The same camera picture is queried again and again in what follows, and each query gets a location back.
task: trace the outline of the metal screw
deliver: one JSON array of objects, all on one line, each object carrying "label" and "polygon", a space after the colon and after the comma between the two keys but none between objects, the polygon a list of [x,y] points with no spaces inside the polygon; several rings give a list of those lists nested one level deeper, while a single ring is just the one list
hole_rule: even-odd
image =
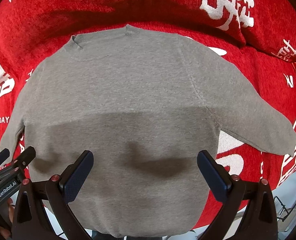
[{"label": "metal screw", "polygon": [[52,181],[57,181],[57,180],[59,180],[59,175],[52,175],[52,177],[51,177],[51,180]]},{"label": "metal screw", "polygon": [[232,178],[234,181],[238,181],[238,180],[240,180],[240,177],[239,177],[238,175],[236,175],[236,174],[231,175],[231,178]]},{"label": "metal screw", "polygon": [[268,181],[267,181],[267,179],[262,179],[262,180],[261,180],[261,183],[264,184],[264,185],[268,185]]},{"label": "metal screw", "polygon": [[23,184],[24,184],[24,185],[27,185],[28,183],[29,183],[29,179],[24,179],[24,180],[23,180]]}]

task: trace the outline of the red blanket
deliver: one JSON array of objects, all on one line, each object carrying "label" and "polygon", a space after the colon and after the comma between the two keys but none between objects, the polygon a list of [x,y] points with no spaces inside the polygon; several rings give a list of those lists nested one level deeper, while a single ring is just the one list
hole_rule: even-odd
[{"label": "red blanket", "polygon": [[[296,72],[287,62],[296,60],[296,13],[287,0],[3,0],[0,138],[18,93],[45,57],[71,34],[125,23],[179,33],[219,48],[214,50],[234,63],[296,131]],[[15,156],[23,149],[21,140]],[[296,170],[296,149],[294,158],[261,153],[222,133],[218,150],[217,162],[231,174],[250,181],[265,177],[272,189]],[[219,208],[209,194],[196,227],[209,224]]]}]

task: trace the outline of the white floor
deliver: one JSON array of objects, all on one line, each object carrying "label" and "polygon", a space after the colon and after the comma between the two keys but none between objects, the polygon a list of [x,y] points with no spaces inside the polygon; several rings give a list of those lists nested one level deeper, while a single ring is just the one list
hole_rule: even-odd
[{"label": "white floor", "polygon": [[[296,202],[296,172],[291,174],[288,179],[286,179],[279,187],[277,187],[275,190],[272,191],[273,196],[278,196],[280,200],[285,204],[286,207],[292,207],[294,203]],[[12,199],[14,203],[16,202],[17,193],[12,196]],[[276,205],[276,210],[281,209],[281,205]],[[49,220],[56,232],[57,235],[62,233],[62,229],[56,219],[56,217],[46,208]],[[235,220],[233,224],[231,225],[229,231],[227,232],[225,239],[231,237],[234,235],[236,229],[238,228],[238,225],[241,221],[241,218],[238,220]],[[207,228],[208,226],[204,226],[201,228],[196,228],[194,231],[197,233],[198,236],[200,236]],[[91,235],[91,230],[86,230],[89,235]]]}]

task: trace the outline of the blue gripper pad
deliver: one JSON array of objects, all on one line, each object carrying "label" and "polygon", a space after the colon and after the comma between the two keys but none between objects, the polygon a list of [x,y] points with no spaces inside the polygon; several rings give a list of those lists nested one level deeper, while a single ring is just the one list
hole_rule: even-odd
[{"label": "blue gripper pad", "polygon": [[10,156],[10,152],[7,148],[0,152],[0,165]]},{"label": "blue gripper pad", "polygon": [[225,203],[228,199],[228,190],[231,187],[231,182],[228,178],[229,173],[221,165],[217,164],[207,151],[200,151],[198,153],[197,165],[215,199]]},{"label": "blue gripper pad", "polygon": [[74,168],[74,171],[63,185],[63,197],[66,204],[76,199],[93,165],[94,156],[90,151],[84,151],[72,165],[71,168]]}]

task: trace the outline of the gray sweater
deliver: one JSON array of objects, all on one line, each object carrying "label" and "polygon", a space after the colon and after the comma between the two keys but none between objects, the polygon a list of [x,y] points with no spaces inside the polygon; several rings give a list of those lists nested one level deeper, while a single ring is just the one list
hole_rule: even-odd
[{"label": "gray sweater", "polygon": [[183,36],[130,25],[72,36],[36,68],[0,141],[7,163],[23,130],[37,151],[33,181],[93,152],[70,207],[85,228],[116,237],[195,225],[209,191],[196,156],[216,157],[220,130],[278,155],[296,144],[288,119],[235,65]]}]

